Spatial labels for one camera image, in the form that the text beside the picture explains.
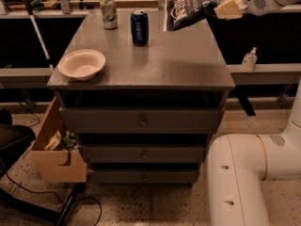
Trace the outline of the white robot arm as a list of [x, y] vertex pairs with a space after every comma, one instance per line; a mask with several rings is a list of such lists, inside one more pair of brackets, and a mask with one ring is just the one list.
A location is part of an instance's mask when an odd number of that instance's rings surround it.
[[[264, 15], [301, 0], [222, 0], [219, 19]], [[301, 82], [283, 133], [218, 137], [207, 154], [211, 226], [270, 226], [261, 191], [263, 180], [301, 177]]]

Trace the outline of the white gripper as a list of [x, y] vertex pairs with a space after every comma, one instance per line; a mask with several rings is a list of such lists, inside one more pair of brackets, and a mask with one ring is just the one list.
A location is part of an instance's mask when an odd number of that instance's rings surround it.
[[221, 0], [214, 8], [218, 19], [240, 19], [248, 13], [262, 16], [277, 8], [275, 0]]

